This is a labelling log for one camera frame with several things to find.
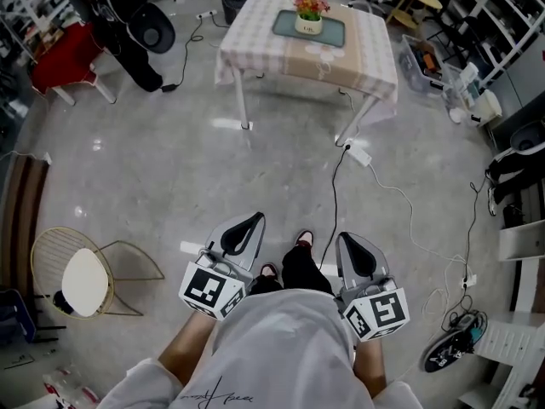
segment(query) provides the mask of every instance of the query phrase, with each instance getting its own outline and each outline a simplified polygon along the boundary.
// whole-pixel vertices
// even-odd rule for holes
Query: potted flower
[[[322,12],[330,10],[325,0],[294,0],[297,9],[295,29],[307,35],[318,35],[322,31]]]

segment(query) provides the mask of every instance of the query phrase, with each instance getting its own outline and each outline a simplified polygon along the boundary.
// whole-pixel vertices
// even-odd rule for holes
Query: white cube
[[[343,315],[360,341],[385,337],[410,321],[403,288],[356,298]]]
[[[178,293],[187,306],[219,321],[246,297],[244,282],[189,262]]]

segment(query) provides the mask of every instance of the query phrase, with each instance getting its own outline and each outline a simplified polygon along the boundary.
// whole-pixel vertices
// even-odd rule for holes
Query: shoe
[[[497,185],[497,179],[492,177],[492,173],[490,170],[485,170],[485,177],[488,179],[488,181],[492,184],[493,187]]]
[[[297,236],[295,240],[295,245],[301,245],[303,247],[313,248],[314,235],[310,230],[303,230]]]
[[[276,269],[274,264],[271,262],[266,263],[265,265],[261,267],[260,275],[265,276],[267,278],[278,280],[278,270]]]
[[[488,211],[492,216],[496,216],[496,201],[494,200],[494,187],[488,188]]]

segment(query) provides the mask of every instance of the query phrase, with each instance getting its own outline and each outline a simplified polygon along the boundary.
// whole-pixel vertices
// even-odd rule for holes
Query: teal placemat
[[[324,20],[322,32],[319,35],[306,35],[305,33],[299,33],[295,29],[295,18],[297,18],[297,13],[294,10],[281,10],[278,12],[272,26],[272,33],[283,37],[298,37],[300,39],[316,41],[317,43],[332,45],[334,47],[344,47],[345,27],[342,21],[322,17],[322,20]]]

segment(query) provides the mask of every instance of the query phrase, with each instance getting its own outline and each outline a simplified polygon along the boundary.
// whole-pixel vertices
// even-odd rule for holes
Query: white shirt
[[[214,353],[185,388],[142,361],[99,409],[422,409],[405,383],[373,401],[333,297],[284,290],[246,297],[220,324]]]

